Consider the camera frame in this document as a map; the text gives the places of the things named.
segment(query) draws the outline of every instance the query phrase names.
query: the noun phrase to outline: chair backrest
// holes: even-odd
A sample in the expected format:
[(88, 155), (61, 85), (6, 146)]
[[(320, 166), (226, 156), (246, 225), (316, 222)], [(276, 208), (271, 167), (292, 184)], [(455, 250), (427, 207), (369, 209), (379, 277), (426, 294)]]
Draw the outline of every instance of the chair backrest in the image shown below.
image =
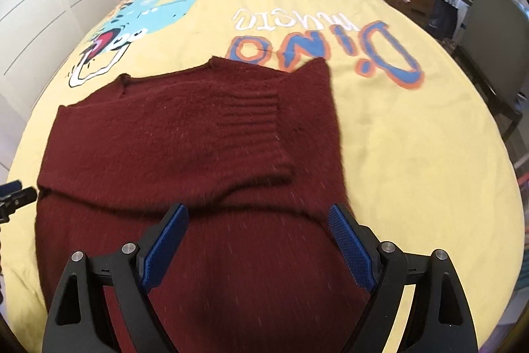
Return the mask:
[(474, 0), (461, 47), (512, 105), (529, 70), (529, 19), (517, 0)]

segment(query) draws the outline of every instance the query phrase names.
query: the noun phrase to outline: blue gripper pad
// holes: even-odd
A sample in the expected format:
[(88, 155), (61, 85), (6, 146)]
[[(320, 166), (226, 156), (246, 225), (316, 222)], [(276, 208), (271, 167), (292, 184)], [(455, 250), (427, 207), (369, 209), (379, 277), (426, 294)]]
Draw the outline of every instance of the blue gripper pad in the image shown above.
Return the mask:
[(189, 224), (189, 213), (180, 205), (145, 257), (141, 286), (148, 293), (161, 284)]
[(22, 190), (22, 183), (18, 180), (0, 186), (0, 197), (10, 195), (19, 190)]
[(377, 281), (373, 276), (369, 253), (367, 253), (362, 242), (354, 233), (353, 228), (342, 213), (342, 210), (338, 208), (338, 205), (333, 205), (329, 210), (327, 222), (354, 281), (369, 293), (373, 292), (375, 287), (377, 287)]

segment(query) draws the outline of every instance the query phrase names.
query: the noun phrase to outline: bed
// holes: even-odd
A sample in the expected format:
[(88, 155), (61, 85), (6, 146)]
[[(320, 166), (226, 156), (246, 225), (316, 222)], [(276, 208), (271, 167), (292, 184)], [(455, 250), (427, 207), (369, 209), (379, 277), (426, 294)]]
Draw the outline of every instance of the bed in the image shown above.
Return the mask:
[[(514, 171), (493, 118), (457, 64), (383, 0), (122, 0), (40, 98), (9, 179), (36, 185), (59, 105), (124, 72), (163, 74), (212, 55), (287, 72), (327, 59), (355, 217), (407, 252), (445, 249), (483, 344), (522, 262)], [(30, 352), (40, 351), (46, 322), (35, 213), (35, 205), (18, 211), (0, 235), (8, 321)], [(388, 353), (398, 347), (412, 296), (407, 287)]]

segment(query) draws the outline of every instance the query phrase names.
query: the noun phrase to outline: sweater sleeve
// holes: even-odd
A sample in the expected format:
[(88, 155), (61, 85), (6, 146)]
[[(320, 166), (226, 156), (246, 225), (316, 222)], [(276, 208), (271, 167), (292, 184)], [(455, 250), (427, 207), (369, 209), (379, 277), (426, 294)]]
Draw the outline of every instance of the sweater sleeve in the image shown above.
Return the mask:
[(269, 82), (216, 84), (60, 107), (39, 187), (109, 209), (158, 212), (173, 202), (207, 207), (236, 189), (288, 182), (292, 163)]

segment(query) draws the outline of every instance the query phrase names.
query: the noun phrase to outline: maroon sweater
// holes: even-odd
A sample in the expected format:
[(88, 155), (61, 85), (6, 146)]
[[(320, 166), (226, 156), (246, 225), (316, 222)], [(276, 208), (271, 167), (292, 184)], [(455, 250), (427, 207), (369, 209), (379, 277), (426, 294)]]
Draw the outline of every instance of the maroon sweater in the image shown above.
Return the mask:
[(113, 252), (171, 203), (188, 207), (186, 236), (149, 295), (182, 353), (338, 352), (368, 299), (324, 227), (346, 190), (323, 59), (292, 74), (212, 58), (120, 75), (59, 108), (38, 185), (48, 306), (73, 251)]

